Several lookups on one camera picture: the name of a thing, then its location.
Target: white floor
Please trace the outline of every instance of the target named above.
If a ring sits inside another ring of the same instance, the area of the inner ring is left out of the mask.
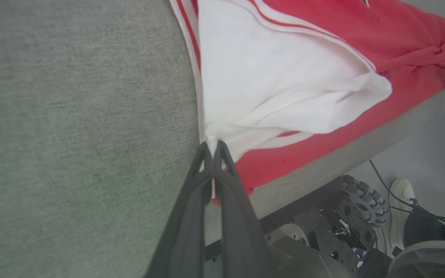
[[[396,178],[408,178],[420,205],[433,214],[445,216],[445,113],[373,157],[372,161],[389,186]],[[388,197],[368,161],[348,174]],[[387,223],[384,227],[387,254],[392,252],[389,228]],[[378,233],[378,236],[378,249],[384,251],[382,234]]]

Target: white cloth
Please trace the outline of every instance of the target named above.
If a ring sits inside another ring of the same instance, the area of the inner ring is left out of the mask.
[[[329,133],[386,99],[390,82],[334,35],[270,23],[247,0],[199,0],[205,136],[237,161]],[[281,22],[297,18],[274,10]],[[289,137],[283,132],[300,131]]]

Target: red cloth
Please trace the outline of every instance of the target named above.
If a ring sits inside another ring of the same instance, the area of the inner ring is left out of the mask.
[[[350,125],[275,149],[246,153],[236,167],[247,193],[391,121],[445,89],[445,19],[397,0],[263,0],[328,30],[374,63],[392,95]]]

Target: dark pants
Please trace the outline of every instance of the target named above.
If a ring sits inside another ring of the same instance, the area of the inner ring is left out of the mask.
[[[445,224],[422,211],[413,210],[404,225],[404,246],[422,241],[445,241]]]

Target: sneaker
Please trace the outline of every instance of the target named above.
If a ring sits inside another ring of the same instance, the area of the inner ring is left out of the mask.
[[[415,193],[413,193],[413,187],[406,178],[398,178],[391,185],[391,192],[399,199],[405,201],[408,204],[415,204]],[[413,208],[406,206],[405,204],[396,200],[389,194],[389,206],[400,208],[403,210],[412,211]],[[408,219],[409,213],[391,209],[391,232],[389,233],[389,241],[391,247],[394,249],[396,246],[400,249],[404,249],[404,224]]]

